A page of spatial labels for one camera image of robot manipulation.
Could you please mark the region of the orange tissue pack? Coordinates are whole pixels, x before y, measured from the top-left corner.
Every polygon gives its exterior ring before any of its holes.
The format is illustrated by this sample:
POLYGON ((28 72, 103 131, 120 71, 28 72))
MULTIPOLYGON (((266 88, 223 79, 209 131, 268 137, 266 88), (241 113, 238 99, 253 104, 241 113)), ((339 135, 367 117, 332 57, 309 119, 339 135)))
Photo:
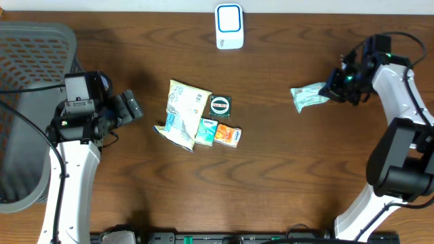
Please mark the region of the orange tissue pack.
POLYGON ((225 146, 236 148, 241 139, 242 130, 219 124, 214 136, 214 141, 225 146))

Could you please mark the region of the white snack bag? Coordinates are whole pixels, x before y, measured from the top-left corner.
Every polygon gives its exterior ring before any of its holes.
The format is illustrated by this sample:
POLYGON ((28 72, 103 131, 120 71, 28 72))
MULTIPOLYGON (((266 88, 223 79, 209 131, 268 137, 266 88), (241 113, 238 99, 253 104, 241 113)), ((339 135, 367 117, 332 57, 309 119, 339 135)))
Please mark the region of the white snack bag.
POLYGON ((154 125, 153 130, 172 143, 192 152, 200 120, 211 94, 211 91, 171 80, 165 125, 154 125))

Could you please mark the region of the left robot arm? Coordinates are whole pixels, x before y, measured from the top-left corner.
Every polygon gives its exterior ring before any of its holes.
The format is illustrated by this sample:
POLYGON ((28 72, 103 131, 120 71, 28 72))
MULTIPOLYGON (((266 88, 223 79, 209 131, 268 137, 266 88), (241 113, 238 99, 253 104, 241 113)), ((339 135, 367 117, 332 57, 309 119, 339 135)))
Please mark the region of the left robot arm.
POLYGON ((92 189, 101 152, 89 142, 61 142, 57 149, 66 163, 66 179, 62 200, 57 203, 61 169, 53 150, 50 151, 50 187, 45 217, 38 244, 90 243, 90 212, 92 189))

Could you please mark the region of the teal tissue pack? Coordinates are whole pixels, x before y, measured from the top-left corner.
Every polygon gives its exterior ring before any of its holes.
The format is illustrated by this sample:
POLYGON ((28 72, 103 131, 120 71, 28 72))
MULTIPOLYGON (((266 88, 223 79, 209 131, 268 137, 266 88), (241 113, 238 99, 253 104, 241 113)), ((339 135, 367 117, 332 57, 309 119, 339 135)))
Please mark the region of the teal tissue pack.
POLYGON ((212 146, 218 127, 218 122, 211 119, 201 118, 195 142, 204 146, 212 146))

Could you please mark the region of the mint wet wipes pack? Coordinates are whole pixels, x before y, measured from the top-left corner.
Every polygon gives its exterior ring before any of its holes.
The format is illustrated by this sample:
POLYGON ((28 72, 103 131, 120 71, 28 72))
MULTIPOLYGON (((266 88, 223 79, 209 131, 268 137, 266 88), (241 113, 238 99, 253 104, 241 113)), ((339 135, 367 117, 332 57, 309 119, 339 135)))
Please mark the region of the mint wet wipes pack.
POLYGON ((329 100, 329 98, 319 95, 319 91, 325 87, 325 85, 325 82, 319 82, 290 89, 298 113, 301 113, 302 109, 306 106, 323 104, 329 100))

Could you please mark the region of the dark green round-logo packet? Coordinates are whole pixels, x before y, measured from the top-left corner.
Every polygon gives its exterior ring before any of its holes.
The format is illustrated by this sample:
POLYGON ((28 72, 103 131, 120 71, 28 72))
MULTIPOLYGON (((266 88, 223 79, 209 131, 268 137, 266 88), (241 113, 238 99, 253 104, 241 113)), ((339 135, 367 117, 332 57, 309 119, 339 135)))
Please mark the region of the dark green round-logo packet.
POLYGON ((229 118, 231 116, 231 97, 211 96, 210 116, 229 118))

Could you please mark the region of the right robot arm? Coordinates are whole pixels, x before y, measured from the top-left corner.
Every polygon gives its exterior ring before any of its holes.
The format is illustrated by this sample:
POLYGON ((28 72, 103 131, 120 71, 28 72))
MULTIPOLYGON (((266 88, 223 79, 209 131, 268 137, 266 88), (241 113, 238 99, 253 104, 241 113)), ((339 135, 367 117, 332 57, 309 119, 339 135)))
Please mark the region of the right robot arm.
POLYGON ((366 166, 366 185, 334 220, 333 239, 368 242, 396 210, 416 209, 414 201, 433 193, 433 116, 424 107, 408 58, 351 51, 341 58, 319 95, 358 104, 362 94, 380 97, 387 129, 366 166))

